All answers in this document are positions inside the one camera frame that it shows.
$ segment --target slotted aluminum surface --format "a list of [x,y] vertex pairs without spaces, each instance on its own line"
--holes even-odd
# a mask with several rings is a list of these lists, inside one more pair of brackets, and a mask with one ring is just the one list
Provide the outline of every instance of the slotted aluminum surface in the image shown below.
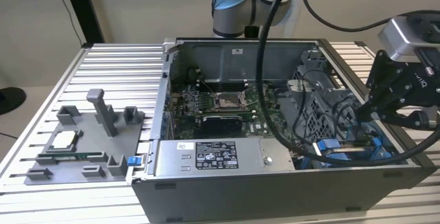
[[[337,53],[365,82],[373,53],[354,43],[332,43]],[[25,129],[12,153],[0,168],[0,223],[148,223],[134,192],[126,182],[25,186],[24,173],[29,161],[41,151],[56,126],[56,110],[77,105],[92,112],[85,101],[89,88],[104,88],[105,102],[116,110],[136,105],[145,112],[144,129],[137,153],[148,150],[150,118],[161,71],[161,45],[97,44],[80,52],[58,85],[54,87],[33,125]],[[428,132],[408,130],[413,139]],[[440,166],[440,143],[426,150]],[[440,173],[436,172],[413,189],[394,191],[366,212],[298,216],[232,223],[438,223]]]

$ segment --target blue latch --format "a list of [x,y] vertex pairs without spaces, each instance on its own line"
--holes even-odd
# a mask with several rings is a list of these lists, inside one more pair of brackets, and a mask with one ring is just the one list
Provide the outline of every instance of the blue latch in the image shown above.
[[140,166],[142,164],[142,158],[132,156],[128,158],[126,165],[128,166]]

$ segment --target barcode sticker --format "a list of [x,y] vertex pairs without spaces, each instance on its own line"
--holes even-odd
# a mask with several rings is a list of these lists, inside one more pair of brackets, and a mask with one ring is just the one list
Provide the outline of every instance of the barcode sticker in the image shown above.
[[193,150],[193,143],[177,143],[177,150]]

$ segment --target white wall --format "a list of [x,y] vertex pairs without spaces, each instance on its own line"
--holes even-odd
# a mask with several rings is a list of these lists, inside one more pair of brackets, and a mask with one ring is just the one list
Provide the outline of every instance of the white wall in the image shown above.
[[[108,42],[161,43],[165,37],[212,34],[210,0],[92,1]],[[309,1],[325,19],[346,27],[369,24],[408,10],[440,9],[437,0]],[[301,8],[293,36],[362,40],[376,49],[377,31],[333,31]],[[0,0],[0,35],[0,86],[53,85],[78,51],[61,0]],[[276,27],[270,35],[281,37],[282,28]]]
[[92,0],[105,39],[160,43],[212,35],[210,0]]
[[[396,14],[420,10],[440,10],[438,0],[309,0],[318,15],[342,27],[361,27]],[[338,32],[325,27],[312,17],[305,7],[300,9],[298,23],[294,29],[297,38],[325,38],[329,41],[364,41],[377,50],[377,33],[381,27],[364,32]]]
[[61,0],[0,0],[0,86],[53,85],[78,48]]

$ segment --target power supply label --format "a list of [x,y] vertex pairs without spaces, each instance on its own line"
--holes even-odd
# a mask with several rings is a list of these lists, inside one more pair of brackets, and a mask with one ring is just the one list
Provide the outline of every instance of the power supply label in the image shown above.
[[238,168],[234,142],[196,143],[194,153],[198,170]]

